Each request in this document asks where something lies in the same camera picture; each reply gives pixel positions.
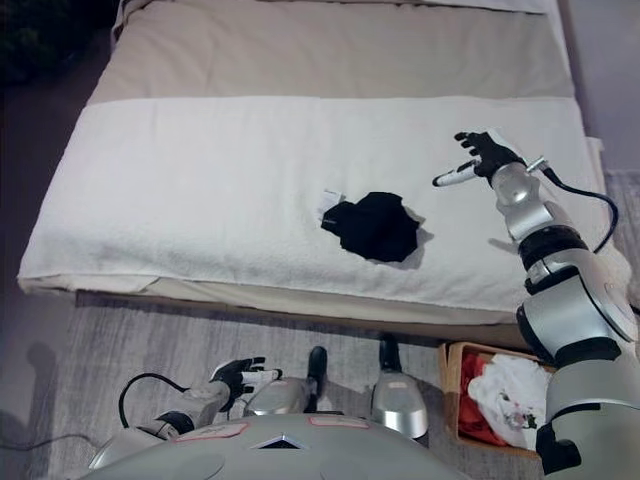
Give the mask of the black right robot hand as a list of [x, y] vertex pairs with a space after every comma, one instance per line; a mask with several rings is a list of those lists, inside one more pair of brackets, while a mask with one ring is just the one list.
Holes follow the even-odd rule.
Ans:
[[434, 187], [447, 187], [466, 182], [475, 177], [485, 178], [492, 182], [495, 173], [502, 167], [512, 163], [526, 165], [524, 159], [515, 151], [499, 143], [489, 131], [458, 132], [454, 140], [467, 151], [471, 159], [459, 167], [432, 180]]

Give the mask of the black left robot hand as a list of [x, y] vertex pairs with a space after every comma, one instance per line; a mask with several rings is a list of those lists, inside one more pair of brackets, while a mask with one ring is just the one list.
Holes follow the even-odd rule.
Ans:
[[229, 387], [230, 400], [253, 393], [257, 387], [279, 380], [283, 372], [279, 368], [267, 369], [263, 356], [229, 360], [216, 367], [210, 382], [222, 382]]

